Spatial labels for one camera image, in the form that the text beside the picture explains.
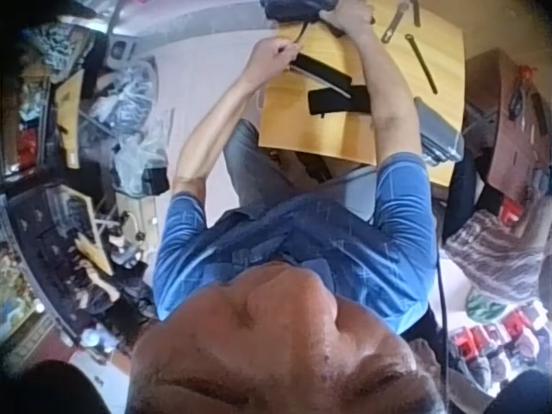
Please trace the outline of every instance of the man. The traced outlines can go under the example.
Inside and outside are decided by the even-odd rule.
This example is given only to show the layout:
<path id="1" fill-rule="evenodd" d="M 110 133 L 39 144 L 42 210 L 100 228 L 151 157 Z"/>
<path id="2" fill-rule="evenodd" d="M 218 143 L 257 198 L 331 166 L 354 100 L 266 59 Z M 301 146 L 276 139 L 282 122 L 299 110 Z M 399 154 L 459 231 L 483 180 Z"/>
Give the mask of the man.
<path id="1" fill-rule="evenodd" d="M 163 322 L 136 346 L 129 412 L 444 410 L 398 336 L 428 309 L 436 237 L 412 95 L 371 17 L 363 0 L 324 16 L 357 46 L 372 98 L 373 225 L 296 195 L 238 123 L 299 51 L 261 41 L 180 155 L 154 274 Z M 241 208 L 207 229 L 205 180 L 223 150 Z"/>

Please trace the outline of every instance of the black cable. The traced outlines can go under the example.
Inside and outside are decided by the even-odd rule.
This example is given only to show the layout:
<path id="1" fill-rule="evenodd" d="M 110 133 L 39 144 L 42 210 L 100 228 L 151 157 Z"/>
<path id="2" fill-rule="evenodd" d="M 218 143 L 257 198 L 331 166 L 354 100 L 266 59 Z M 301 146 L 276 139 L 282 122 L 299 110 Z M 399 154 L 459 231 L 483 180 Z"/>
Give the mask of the black cable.
<path id="1" fill-rule="evenodd" d="M 445 299 L 445 290 L 442 284 L 439 243 L 437 243 L 437 283 L 439 285 L 439 299 L 441 301 L 442 352 L 444 357 L 444 361 L 441 363 L 441 385 L 443 403 L 445 404 L 445 409 L 449 412 L 449 324 L 447 321 L 447 301 Z"/>

